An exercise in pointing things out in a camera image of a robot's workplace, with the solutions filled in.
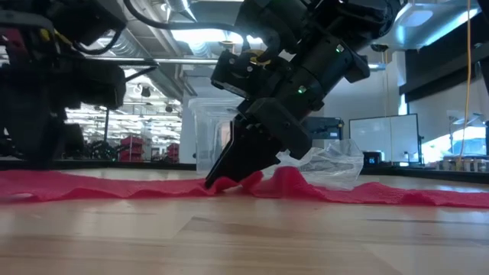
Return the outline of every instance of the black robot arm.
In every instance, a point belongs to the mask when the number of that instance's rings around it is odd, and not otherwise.
[[[225,51],[219,58],[212,84],[245,100],[207,187],[222,176],[239,181],[278,164],[281,150],[302,158],[312,146],[303,119],[323,107],[343,77],[354,83],[370,76],[367,58],[356,51],[384,36],[402,6],[400,0],[244,1],[236,26],[268,49]],[[280,58],[282,50],[294,58]]]

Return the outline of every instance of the red fabric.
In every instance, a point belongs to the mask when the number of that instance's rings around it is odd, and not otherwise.
[[[31,194],[31,201],[44,202],[61,199],[215,196],[241,184],[244,194],[258,198],[489,208],[489,192],[398,189],[380,183],[365,183],[352,191],[335,191],[308,184],[300,172],[292,167],[278,169],[269,180],[262,180],[262,174],[258,172],[240,184],[226,178],[216,181],[210,190],[205,189],[203,184],[204,180],[104,180],[59,172],[13,170],[0,172],[0,197]]]

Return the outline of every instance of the cable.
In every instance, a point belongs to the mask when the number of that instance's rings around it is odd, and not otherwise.
[[[80,53],[85,53],[85,54],[89,54],[89,55],[101,55],[101,54],[107,53],[110,49],[112,49],[112,47],[114,47],[115,43],[120,38],[121,34],[122,34],[122,31],[116,32],[114,34],[114,37],[112,38],[112,40],[110,40],[110,42],[107,45],[105,45],[105,47],[103,47],[101,49],[89,50],[89,49],[85,48],[82,44],[80,44],[79,42],[73,42],[73,47],[75,48],[75,50],[78,50]]]
[[[243,47],[241,51],[250,50],[250,43],[246,38],[246,34],[243,34],[241,30],[230,24],[223,23],[163,23],[147,18],[141,14],[131,3],[131,0],[124,0],[125,7],[131,12],[132,16],[137,18],[139,21],[145,23],[153,28],[159,28],[164,30],[199,30],[199,29],[218,29],[224,31],[232,31],[243,37]]]
[[[464,146],[465,146],[465,129],[467,128],[468,123],[468,103],[471,96],[471,77],[472,77],[472,39],[471,39],[471,0],[467,0],[467,63],[468,63],[468,75],[467,75],[467,96],[465,97],[465,120],[464,120],[464,129],[462,130],[462,139],[461,139],[461,150],[460,156],[458,157],[458,161],[461,162],[461,157],[464,154]]]

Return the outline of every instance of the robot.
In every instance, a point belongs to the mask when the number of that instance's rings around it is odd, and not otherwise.
[[[304,118],[323,107],[323,99],[343,77],[354,83],[370,76],[367,58],[357,52],[384,36],[406,4],[245,0],[231,26],[152,21],[131,0],[123,2],[135,18],[154,28],[218,28],[244,38],[241,54],[224,51],[211,78],[215,87],[244,101],[231,122],[232,139],[206,178],[207,187],[222,176],[239,181],[277,164],[281,150],[302,158],[312,146]],[[116,0],[0,1],[0,34],[10,60],[0,68],[5,99],[0,121],[29,159],[42,161],[55,154],[63,140],[66,107],[77,108],[81,102],[121,106],[125,78],[118,64],[87,55],[110,50],[126,24]],[[109,30],[115,34],[105,48],[83,46]],[[260,37],[267,49],[252,50],[247,35]],[[283,50],[294,54],[291,61],[279,56]]]

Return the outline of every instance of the plastic bag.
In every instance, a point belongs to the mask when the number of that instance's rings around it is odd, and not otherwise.
[[[296,167],[315,186],[350,190],[362,184],[357,181],[364,166],[364,155],[353,140],[334,141],[326,149],[311,148],[301,160],[289,152],[277,155],[280,164],[263,170],[265,178],[273,176],[278,167]]]

